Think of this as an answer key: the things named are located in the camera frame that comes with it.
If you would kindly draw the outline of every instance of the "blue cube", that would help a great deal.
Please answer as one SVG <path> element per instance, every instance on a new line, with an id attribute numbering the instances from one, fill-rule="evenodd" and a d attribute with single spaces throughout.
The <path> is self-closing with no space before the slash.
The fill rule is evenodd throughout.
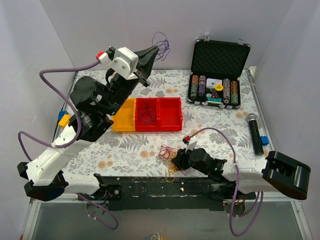
<path id="1" fill-rule="evenodd" d="M 267 146 L 269 144 L 269 140 L 267 136 L 261 136 L 261 141 L 263 146 Z"/>
<path id="2" fill-rule="evenodd" d="M 59 112 L 58 122 L 60 122 L 60 120 L 63 118 L 63 116 L 64 116 L 65 114 L 68 114 L 68 112 L 67 112 L 67 111 L 60 111 L 60 112 Z"/>

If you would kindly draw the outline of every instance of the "yellow bin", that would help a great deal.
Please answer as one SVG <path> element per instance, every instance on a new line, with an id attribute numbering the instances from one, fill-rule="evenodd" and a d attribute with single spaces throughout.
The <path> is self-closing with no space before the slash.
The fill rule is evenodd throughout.
<path id="1" fill-rule="evenodd" d="M 113 132 L 135 132 L 136 131 L 136 99 L 128 98 L 116 115 L 112 116 L 114 124 Z"/>

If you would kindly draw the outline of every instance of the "poker chip case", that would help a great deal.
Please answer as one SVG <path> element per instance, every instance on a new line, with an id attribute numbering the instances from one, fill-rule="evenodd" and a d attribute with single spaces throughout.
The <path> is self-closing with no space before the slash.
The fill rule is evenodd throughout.
<path id="1" fill-rule="evenodd" d="M 190 104 L 226 109 L 240 108 L 241 75 L 251 46 L 239 42 L 197 39 L 194 44 L 187 101 Z M 221 84 L 216 91 L 208 84 Z"/>

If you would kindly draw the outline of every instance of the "white wall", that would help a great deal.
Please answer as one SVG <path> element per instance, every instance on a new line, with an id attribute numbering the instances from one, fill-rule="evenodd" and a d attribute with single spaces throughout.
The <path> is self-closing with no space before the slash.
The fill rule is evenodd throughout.
<path id="1" fill-rule="evenodd" d="M 75 66 L 109 46 L 138 51 L 164 32 L 171 52 L 157 69 L 189 69 L 194 42 L 251 44 L 246 66 L 256 66 L 293 0 L 40 0 Z"/>
<path id="2" fill-rule="evenodd" d="M 303 210 L 320 239 L 320 5 L 295 0 L 261 58 L 255 86 L 275 149 L 311 167 Z"/>
<path id="3" fill-rule="evenodd" d="M 44 68 L 72 67 L 39 0 L 0 1 L 0 239 L 20 239 L 29 198 L 26 180 L 18 175 L 19 162 L 27 162 L 20 148 L 19 130 L 51 142 L 63 101 L 39 78 Z M 64 93 L 73 74 L 53 74 L 51 80 Z M 24 139 L 32 157 L 44 148 Z"/>

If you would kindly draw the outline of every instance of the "gray floor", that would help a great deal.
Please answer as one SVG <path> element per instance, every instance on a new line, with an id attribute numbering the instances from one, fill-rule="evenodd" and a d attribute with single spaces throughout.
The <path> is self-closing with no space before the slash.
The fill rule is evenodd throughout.
<path id="1" fill-rule="evenodd" d="M 84 203 L 41 204 L 33 240 L 142 240 L 162 229 L 169 240 L 235 239 L 225 212 L 209 210 L 123 210 L 115 212 L 119 227 L 109 230 L 88 218 Z M 252 215 L 235 219 L 234 229 L 242 231 Z M 109 223 L 113 220 L 104 214 Z M 252 228 L 240 239 L 300 240 L 298 224 L 290 202 L 264 202 Z"/>

